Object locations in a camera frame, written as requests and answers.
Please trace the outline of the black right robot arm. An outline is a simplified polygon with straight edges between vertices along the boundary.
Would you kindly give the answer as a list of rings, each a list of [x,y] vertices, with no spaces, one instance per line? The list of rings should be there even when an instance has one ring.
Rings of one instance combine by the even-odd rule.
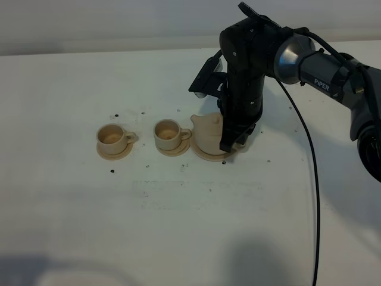
[[[220,33],[227,77],[218,106],[223,115],[220,148],[243,143],[263,111],[264,79],[310,85],[351,112],[350,138],[362,164],[380,178],[380,70],[336,51],[306,27],[281,27],[247,4],[245,19]]]

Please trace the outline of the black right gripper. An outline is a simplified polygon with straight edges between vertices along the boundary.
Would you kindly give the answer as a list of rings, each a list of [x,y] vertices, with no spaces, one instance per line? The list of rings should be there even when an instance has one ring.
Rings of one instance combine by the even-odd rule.
[[[256,69],[227,68],[220,97],[223,115],[220,150],[231,151],[234,144],[245,145],[253,133],[263,112],[264,78],[265,74]]]

